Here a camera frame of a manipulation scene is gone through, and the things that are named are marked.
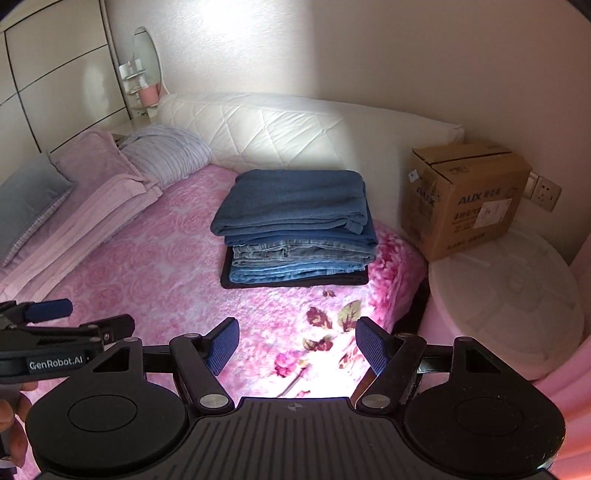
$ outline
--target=stack of folded clothes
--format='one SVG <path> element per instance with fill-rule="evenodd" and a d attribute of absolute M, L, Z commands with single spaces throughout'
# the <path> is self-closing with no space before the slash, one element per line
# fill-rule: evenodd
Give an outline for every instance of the stack of folded clothes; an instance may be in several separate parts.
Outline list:
<path fill-rule="evenodd" d="M 242 173 L 211 231 L 229 247 L 226 288 L 365 284 L 378 244 L 363 179 L 347 170 Z"/>

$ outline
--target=bed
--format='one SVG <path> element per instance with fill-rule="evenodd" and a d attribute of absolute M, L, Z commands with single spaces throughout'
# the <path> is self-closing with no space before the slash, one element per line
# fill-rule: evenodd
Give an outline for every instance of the bed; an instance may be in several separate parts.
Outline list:
<path fill-rule="evenodd" d="M 235 401 L 249 395 L 350 396 L 369 368 L 355 345 L 355 322 L 369 316 L 391 330 L 426 274 L 421 255 L 392 229 L 399 224 L 404 158 L 412 146 L 460 141 L 461 127 L 384 109 L 262 94 L 170 95 L 161 102 L 159 121 L 199 135 L 212 151 L 212 164 L 162 193 L 143 181 L 141 195 L 156 193 L 146 197 L 149 206 L 140 204 L 139 215 L 100 229 L 102 236 L 93 239 L 102 239 L 98 246 L 87 240 L 97 227 L 86 228 L 72 246 L 56 251 L 58 268 L 40 271 L 29 282 L 21 279 L 23 288 L 1 294 L 19 301 L 71 299 L 74 313 L 54 325 L 128 313 L 145 345 L 206 333 L 233 316 L 241 341 L 219 380 Z M 236 175 L 252 168 L 360 172 L 379 239 L 369 283 L 224 290 L 226 247 L 209 225 Z M 78 244 L 85 247 L 62 261 Z M 170 376 L 150 380 L 174 390 Z M 30 398 L 58 383 L 42 382 Z M 35 473 L 29 453 L 20 475 Z"/>

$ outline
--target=white sticker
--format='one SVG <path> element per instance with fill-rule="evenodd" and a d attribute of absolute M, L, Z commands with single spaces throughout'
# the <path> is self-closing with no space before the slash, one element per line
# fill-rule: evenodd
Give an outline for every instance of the white sticker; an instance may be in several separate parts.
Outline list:
<path fill-rule="evenodd" d="M 410 183 L 417 181 L 419 179 L 417 171 L 413 170 L 411 173 L 409 173 L 408 179 L 410 180 Z"/>
<path fill-rule="evenodd" d="M 483 226 L 501 223 L 512 199 L 495 200 L 494 202 L 485 202 L 482 204 L 478 218 L 472 228 L 481 228 Z"/>

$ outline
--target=silver bolt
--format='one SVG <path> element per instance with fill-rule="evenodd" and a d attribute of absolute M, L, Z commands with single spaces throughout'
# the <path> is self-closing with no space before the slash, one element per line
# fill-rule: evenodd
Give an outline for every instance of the silver bolt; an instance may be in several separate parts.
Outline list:
<path fill-rule="evenodd" d="M 367 408 L 375 408 L 376 410 L 379 410 L 380 408 L 386 408 L 388 405 L 390 405 L 390 399 L 386 395 L 375 393 L 363 397 L 361 403 Z"/>
<path fill-rule="evenodd" d="M 230 400 L 225 395 L 220 395 L 218 393 L 210 393 L 209 395 L 204 395 L 199 400 L 199 403 L 203 405 L 205 408 L 211 408 L 212 410 L 216 408 L 225 407 Z"/>

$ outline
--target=cardboard box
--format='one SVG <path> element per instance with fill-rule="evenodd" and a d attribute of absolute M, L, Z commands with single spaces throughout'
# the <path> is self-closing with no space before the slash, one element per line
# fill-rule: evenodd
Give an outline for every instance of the cardboard box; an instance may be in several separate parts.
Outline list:
<path fill-rule="evenodd" d="M 513 221 L 530 171 L 492 142 L 413 150 L 402 228 L 429 261 L 496 238 Z"/>

